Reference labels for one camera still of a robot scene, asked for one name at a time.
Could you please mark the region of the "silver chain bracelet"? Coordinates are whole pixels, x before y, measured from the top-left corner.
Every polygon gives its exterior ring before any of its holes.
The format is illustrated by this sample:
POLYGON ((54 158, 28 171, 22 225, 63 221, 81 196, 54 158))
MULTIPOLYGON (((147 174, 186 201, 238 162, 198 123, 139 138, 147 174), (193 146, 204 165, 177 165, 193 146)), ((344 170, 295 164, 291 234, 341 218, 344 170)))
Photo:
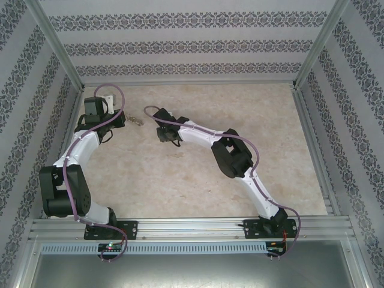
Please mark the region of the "silver chain bracelet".
POLYGON ((144 122, 141 119, 139 119, 139 118, 137 118, 135 116, 132 116, 132 115, 130 115, 128 113, 125 113, 125 118, 126 118, 127 122, 133 123, 133 124, 135 124, 135 125, 137 125, 139 127, 144 125, 144 122))

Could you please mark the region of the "grey sheet metal panel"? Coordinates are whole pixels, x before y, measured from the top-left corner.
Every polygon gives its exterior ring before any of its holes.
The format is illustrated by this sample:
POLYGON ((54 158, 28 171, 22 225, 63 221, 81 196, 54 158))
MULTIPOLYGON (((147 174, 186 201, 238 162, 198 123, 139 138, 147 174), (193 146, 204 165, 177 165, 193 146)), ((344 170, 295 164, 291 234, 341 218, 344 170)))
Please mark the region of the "grey sheet metal panel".
POLYGON ((31 288, 374 288, 350 243, 300 242, 263 254, 92 255, 42 253, 31 288))

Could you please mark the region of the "thin aluminium wall-foot rail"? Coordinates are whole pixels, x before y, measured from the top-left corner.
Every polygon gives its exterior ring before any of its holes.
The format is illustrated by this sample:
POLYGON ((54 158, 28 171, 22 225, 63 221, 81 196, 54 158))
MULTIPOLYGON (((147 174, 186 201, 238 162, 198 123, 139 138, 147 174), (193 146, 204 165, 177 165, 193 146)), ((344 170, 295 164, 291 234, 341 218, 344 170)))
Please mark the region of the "thin aluminium wall-foot rail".
POLYGON ((287 84, 295 87, 294 81, 288 80, 230 80, 230 81, 151 81, 151 82, 116 82, 116 86, 185 86, 185 85, 266 85, 287 84))

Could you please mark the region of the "aluminium frame post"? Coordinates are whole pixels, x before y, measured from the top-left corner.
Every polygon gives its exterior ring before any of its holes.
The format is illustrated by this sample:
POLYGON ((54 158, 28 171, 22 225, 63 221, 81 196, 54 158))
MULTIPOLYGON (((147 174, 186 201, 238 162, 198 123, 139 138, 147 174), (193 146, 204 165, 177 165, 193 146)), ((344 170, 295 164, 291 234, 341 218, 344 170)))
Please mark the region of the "aluminium frame post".
POLYGON ((34 20, 42 30, 53 52, 58 57, 72 84, 78 91, 82 91, 84 84, 39 0, 24 1, 34 20))
POLYGON ((327 43, 340 17, 343 15, 350 0, 335 0, 317 38, 315 39, 306 59, 298 72, 296 79, 293 81, 295 89, 300 88, 305 82, 307 75, 312 69, 317 57, 320 55, 323 47, 327 43))

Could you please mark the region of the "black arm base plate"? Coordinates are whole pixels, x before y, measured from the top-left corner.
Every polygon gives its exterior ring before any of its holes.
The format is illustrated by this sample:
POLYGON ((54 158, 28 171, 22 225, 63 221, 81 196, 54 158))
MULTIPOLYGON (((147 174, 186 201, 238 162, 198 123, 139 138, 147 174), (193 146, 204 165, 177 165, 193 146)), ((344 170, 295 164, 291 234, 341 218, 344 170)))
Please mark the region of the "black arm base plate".
POLYGON ((294 219, 285 219, 280 224, 263 218, 248 219, 243 221, 242 226, 246 239, 282 238, 284 235, 294 238, 298 228, 294 219))
MULTIPOLYGON (((117 221, 116 226, 122 230, 128 240, 136 240, 138 231, 137 221, 117 221)), ((84 232, 85 240, 122 240, 124 237, 121 232, 115 229, 109 229, 99 226, 86 225, 84 232)))

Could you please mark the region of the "aluminium side frame rail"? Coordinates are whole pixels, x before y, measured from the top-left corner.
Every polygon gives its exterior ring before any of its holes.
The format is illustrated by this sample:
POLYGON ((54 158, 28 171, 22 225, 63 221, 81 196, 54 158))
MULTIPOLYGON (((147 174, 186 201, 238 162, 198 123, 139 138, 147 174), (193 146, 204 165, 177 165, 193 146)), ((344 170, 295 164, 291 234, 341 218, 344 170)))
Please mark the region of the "aluminium side frame rail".
POLYGON ((326 168, 326 161, 323 157, 322 148, 317 141, 317 134, 313 128, 313 123, 301 91, 294 86, 291 86, 290 88, 310 157, 313 162, 317 181, 322 196, 326 200, 325 206, 327 213, 332 216, 346 216, 350 218, 350 215, 341 207, 335 194, 332 178, 326 168))

